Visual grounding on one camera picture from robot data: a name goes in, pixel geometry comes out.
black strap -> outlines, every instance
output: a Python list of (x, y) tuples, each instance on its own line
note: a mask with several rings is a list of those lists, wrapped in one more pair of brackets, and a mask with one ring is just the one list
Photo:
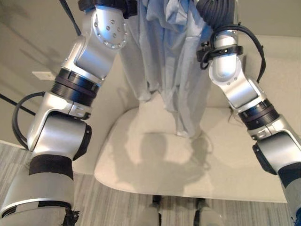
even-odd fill
[(30, 162), (29, 175), (37, 173), (59, 173), (73, 180), (72, 161), (61, 155), (42, 154)]

white wall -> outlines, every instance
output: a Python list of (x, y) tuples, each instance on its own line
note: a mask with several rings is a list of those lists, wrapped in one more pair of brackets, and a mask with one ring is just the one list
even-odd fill
[[(68, 4), (80, 26), (83, 13), (77, 1), (68, 0)], [(240, 21), (256, 34), (301, 37), (300, 11), (300, 0), (239, 1)], [(75, 38), (59, 1), (0, 0), (0, 93), (17, 101), (32, 92), (48, 90), (52, 83), (38, 80), (31, 72), (57, 73)], [(39, 100), (26, 104), (34, 111), (38, 105)], [(12, 111), (13, 107), (0, 100), (0, 140), (16, 143), (10, 126)], [(23, 131), (30, 119), (21, 113)]]

black band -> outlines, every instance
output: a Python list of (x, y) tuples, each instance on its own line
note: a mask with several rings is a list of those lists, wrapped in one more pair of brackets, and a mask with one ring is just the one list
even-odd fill
[(51, 92), (82, 105), (91, 106), (99, 86), (74, 72), (61, 69)]
[(282, 167), (278, 171), (281, 182), (286, 188), (291, 182), (301, 178), (301, 162), (296, 162), (288, 166)]
[(79, 9), (81, 11), (93, 9), (95, 6), (120, 9), (125, 19), (137, 15), (137, 0), (79, 0)]
[[(62, 202), (62, 201), (39, 201), (39, 204), (38, 204), (38, 207), (54, 207), (54, 206), (64, 207), (68, 210), (71, 209), (70, 203)], [(15, 213), (16, 209), (17, 209), (17, 206), (9, 208), (2, 214), (1, 217), (4, 218), (12, 213)]]
[(265, 126), (279, 117), (268, 99), (238, 115), (249, 130)]
[(12, 214), (12, 213), (15, 213), (16, 210), (17, 210), (17, 206), (14, 206), (14, 207), (12, 207), (12, 208), (9, 208), (7, 211), (5, 211), (5, 212), (2, 214), (1, 217), (4, 218), (4, 217), (6, 217), (6, 216), (8, 216), (8, 215), (10, 215), (10, 214)]
[(59, 173), (73, 180), (72, 161), (61, 155), (42, 154), (30, 162), (29, 175), (37, 173)]

robotic arm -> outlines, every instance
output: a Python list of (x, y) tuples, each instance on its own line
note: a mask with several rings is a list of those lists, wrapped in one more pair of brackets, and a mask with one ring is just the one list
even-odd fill
[[(197, 1), (197, 8), (203, 2)], [(241, 30), (240, 25), (233, 25), (238, 23), (236, 13), (230, 21), (232, 25), (222, 25), (214, 30), (211, 47), (208, 42), (202, 44), (203, 48), (198, 52), (201, 67), (212, 59), (210, 65), (207, 64), (211, 81), (222, 89), (231, 108), (246, 125), (251, 138), (257, 141), (253, 151), (262, 168), (268, 173), (279, 175), (293, 219), (296, 225), (300, 225), (301, 140), (284, 116), (278, 114), (258, 83), (244, 75), (237, 56), (242, 54), (242, 47), (238, 46), (236, 33), (236, 30)]]
[[(209, 76), (240, 116), (263, 169), (279, 175), (293, 218), (301, 217), (301, 141), (284, 117), (277, 113), (258, 83), (245, 77), (237, 55), (235, 27), (237, 2), (226, 19), (203, 10), (205, 0), (195, 1), (204, 20), (215, 31), (198, 53), (208, 63)], [(80, 0), (85, 11), (82, 35), (50, 92), (46, 92), (28, 135), (32, 151), (29, 168), (15, 177), (0, 210), (0, 226), (74, 225), (78, 213), (73, 206), (72, 161), (85, 154), (92, 130), (83, 120), (91, 114), (91, 104), (109, 72), (113, 59), (127, 41), (124, 18), (135, 15), (135, 0)]]
[(87, 150), (92, 130), (83, 120), (127, 41), (124, 18), (136, 14), (136, 1), (79, 1), (85, 11), (80, 35), (46, 92), (28, 134), (29, 168), (14, 178), (0, 210), (1, 226), (71, 226), (74, 188), (72, 161)]

